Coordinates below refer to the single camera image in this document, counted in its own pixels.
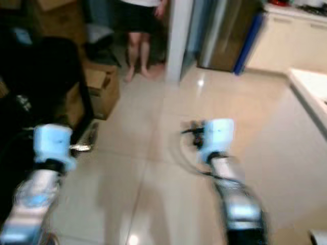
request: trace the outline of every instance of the refrigerator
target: refrigerator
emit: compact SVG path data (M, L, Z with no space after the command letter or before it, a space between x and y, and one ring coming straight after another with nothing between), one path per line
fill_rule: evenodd
M208 17L198 67L229 71L241 54L261 0L215 0Z

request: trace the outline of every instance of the white cabinet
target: white cabinet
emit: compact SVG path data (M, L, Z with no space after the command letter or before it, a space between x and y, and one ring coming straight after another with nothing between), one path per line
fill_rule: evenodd
M292 17L269 14L247 67L285 72L292 63L294 23Z
M292 66L327 72L327 23L298 20Z
M268 14L247 68L287 73L291 67L327 72L327 22Z

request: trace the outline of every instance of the person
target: person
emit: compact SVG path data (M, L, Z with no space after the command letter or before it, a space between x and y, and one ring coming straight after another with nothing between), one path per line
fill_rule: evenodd
M125 81L132 81L139 55L141 58L141 74L146 78L151 78L152 75L147 68L150 54L150 35L159 27L159 20L165 14L168 0L121 1L123 4L123 25L129 37L129 70Z

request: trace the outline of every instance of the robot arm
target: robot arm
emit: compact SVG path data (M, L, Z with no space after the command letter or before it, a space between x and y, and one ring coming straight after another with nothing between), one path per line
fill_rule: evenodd
M52 124L36 127L35 170L15 193L11 213L0 235L0 244L45 244L49 235L49 213L56 204L62 179L76 165L70 150L92 150L97 127L94 124L90 131L91 142L74 146L70 146L70 128Z
M310 231L310 240L312 245L326 245L327 244L327 232L326 231Z
M217 119L193 125L185 132L193 133L202 161L212 170L228 244L267 244L262 207L246 187L239 166L226 155L233 128L233 120Z

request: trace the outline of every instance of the white door frame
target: white door frame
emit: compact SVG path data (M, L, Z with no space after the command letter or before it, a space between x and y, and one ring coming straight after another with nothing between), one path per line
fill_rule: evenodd
M179 85L194 0L171 0L166 82Z

